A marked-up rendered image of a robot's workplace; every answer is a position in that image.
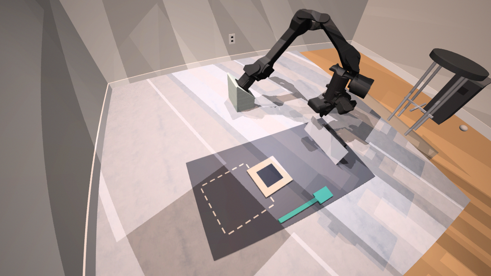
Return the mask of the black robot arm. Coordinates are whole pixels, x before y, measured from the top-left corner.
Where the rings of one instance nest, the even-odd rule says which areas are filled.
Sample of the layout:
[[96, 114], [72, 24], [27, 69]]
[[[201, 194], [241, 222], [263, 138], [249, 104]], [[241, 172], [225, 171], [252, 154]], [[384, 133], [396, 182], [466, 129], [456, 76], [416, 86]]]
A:
[[[307, 30], [319, 29], [324, 30], [333, 43], [342, 64], [342, 67], [336, 64], [329, 68], [330, 71], [334, 72], [330, 85], [335, 89], [345, 89], [349, 80], [351, 80], [347, 86], [349, 92], [364, 99], [375, 80], [359, 74], [361, 54], [345, 40], [328, 14], [307, 9], [299, 9], [296, 12], [288, 30], [264, 57], [259, 58], [253, 64], [244, 65], [244, 74], [239, 80], [235, 79], [238, 86], [249, 93], [248, 89], [255, 81], [264, 80], [274, 72], [274, 63], [296, 37], [304, 34]], [[348, 93], [343, 96], [339, 94], [333, 99], [333, 105], [336, 105], [339, 115], [344, 115], [354, 110], [357, 105], [357, 102], [355, 100], [350, 101], [347, 95]]]

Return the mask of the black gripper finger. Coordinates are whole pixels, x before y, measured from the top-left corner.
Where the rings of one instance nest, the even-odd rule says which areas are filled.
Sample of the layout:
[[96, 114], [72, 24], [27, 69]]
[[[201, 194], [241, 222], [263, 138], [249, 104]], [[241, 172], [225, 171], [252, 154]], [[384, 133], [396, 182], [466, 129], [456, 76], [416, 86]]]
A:
[[330, 110], [330, 108], [327, 108], [327, 109], [326, 109], [325, 111], [323, 111], [323, 112], [319, 112], [320, 117], [323, 117], [323, 116], [324, 116], [324, 114], [326, 113], [326, 111], [328, 111], [328, 110]]
[[332, 111], [332, 109], [336, 108], [336, 105], [335, 104], [334, 105], [330, 104], [329, 108], [330, 108], [330, 110], [326, 111], [326, 113], [324, 114], [325, 116], [328, 115], [329, 112]]

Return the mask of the teal small trowel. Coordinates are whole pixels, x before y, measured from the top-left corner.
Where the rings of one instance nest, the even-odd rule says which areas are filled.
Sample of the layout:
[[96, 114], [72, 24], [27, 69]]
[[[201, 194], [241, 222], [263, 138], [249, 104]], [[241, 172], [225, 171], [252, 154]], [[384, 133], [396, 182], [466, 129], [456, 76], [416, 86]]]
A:
[[306, 202], [302, 206], [296, 208], [292, 212], [284, 215], [280, 219], [278, 219], [279, 223], [281, 224], [282, 222], [288, 220], [289, 218], [293, 217], [293, 215], [298, 214], [299, 212], [303, 211], [305, 208], [311, 206], [313, 203], [318, 202], [319, 204], [325, 202], [327, 199], [330, 199], [333, 194], [330, 192], [330, 190], [327, 187], [323, 187], [321, 190], [318, 190], [316, 193], [312, 194], [314, 196], [314, 199]]

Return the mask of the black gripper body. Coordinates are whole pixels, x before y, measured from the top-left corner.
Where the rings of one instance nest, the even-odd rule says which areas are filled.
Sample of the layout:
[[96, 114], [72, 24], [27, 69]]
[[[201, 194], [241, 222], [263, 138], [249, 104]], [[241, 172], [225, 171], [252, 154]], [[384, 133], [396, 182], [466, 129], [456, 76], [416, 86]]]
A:
[[326, 93], [322, 94], [324, 97], [323, 99], [315, 97], [313, 99], [309, 99], [308, 101], [308, 105], [314, 110], [314, 112], [319, 113], [325, 111], [327, 108], [329, 108], [330, 104], [333, 104], [333, 99], [337, 95], [342, 94], [343, 96], [345, 93], [347, 93], [345, 89], [335, 89], [330, 85], [330, 83], [327, 84], [326, 87]]

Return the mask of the peach square tile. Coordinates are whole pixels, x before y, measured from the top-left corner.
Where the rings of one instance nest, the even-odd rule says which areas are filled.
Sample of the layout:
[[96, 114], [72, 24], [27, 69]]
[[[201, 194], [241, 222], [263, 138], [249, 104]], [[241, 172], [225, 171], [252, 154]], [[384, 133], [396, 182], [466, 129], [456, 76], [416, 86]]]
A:
[[274, 156], [248, 169], [247, 172], [265, 197], [293, 180]]

